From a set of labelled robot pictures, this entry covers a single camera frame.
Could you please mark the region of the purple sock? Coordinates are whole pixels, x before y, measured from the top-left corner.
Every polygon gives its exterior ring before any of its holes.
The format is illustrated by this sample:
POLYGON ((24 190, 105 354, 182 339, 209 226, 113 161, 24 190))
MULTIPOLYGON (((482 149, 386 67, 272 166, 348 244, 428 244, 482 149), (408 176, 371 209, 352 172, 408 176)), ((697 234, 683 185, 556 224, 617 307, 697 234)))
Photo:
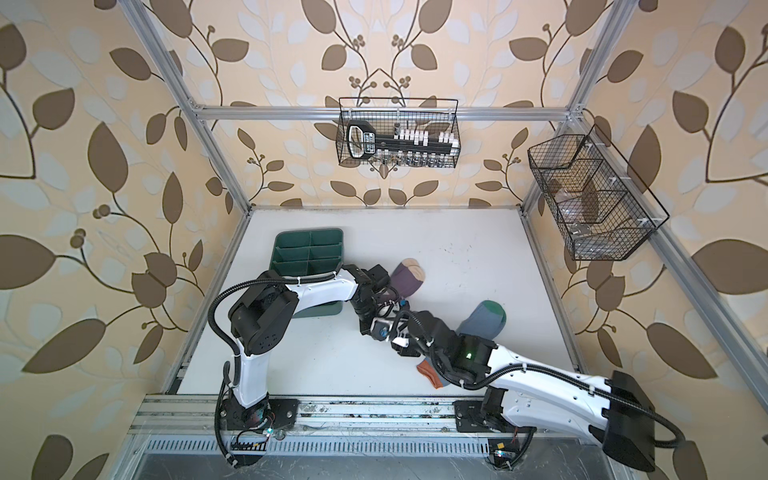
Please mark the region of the purple sock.
POLYGON ((390 275, 391 286, 402 298, 416 293, 426 280, 426 274, 414 258, 402 260, 390 275))

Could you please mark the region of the green divided tray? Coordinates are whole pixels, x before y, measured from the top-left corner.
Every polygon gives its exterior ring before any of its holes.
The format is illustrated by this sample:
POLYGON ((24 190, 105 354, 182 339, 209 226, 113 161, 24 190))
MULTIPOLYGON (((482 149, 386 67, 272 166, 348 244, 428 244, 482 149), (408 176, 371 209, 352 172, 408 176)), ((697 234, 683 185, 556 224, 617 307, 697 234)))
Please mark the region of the green divided tray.
POLYGON ((338 270, 343 258, 339 228, 284 231, 275 237, 269 269, 283 277, 320 275, 338 270))

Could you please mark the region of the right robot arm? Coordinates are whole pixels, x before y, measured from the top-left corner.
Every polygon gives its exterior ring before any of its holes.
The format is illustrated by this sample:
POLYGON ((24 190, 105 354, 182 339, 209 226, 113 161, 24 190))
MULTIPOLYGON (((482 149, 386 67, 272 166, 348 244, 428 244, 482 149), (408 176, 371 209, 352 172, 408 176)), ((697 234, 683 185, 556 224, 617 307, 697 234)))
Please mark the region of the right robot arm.
POLYGON ((497 427, 578 436, 643 472, 655 471, 657 450, 686 442, 683 431, 659 414, 637 380, 624 372, 602 377, 559 369, 493 340, 458 333, 428 311, 400 312, 387 339, 401 356, 428 359, 449 384, 484 391, 497 427))

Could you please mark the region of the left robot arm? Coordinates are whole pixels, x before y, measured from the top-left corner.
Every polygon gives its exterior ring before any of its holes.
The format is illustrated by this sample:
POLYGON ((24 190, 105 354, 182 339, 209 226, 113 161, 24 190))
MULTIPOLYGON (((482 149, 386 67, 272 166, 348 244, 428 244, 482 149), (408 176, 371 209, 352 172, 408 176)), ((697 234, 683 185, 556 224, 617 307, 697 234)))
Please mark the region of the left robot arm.
POLYGON ((229 399, 222 417, 254 426, 270 410, 267 388, 269 353, 284 338, 297 312, 325 303, 348 302, 362 335, 377 341, 393 330, 395 313, 406 305, 380 265, 368 270, 340 265, 321 274, 285 277, 268 270, 223 290, 212 301, 206 321, 232 352, 224 368, 229 399))

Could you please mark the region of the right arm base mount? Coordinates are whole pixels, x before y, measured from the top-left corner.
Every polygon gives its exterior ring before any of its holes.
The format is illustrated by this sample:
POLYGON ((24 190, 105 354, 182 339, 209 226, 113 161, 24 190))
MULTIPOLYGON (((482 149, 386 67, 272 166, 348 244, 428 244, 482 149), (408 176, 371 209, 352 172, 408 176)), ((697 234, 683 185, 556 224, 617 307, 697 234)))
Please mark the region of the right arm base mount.
POLYGON ((457 400, 453 402, 456 430, 459 433, 505 435, 528 434, 532 427, 515 426, 500 413, 486 411, 481 400, 457 400))

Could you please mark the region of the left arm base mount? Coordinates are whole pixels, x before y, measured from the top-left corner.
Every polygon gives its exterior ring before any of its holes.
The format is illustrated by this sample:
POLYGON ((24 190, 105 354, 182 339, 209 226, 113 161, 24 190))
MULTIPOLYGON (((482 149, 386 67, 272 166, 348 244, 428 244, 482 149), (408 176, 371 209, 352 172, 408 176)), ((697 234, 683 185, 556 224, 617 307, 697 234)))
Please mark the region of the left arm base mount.
POLYGON ((299 400, 267 396, 251 407, 243 407, 234 397, 227 397, 217 408, 214 419, 228 431, 268 428, 290 430, 298 418, 299 400))

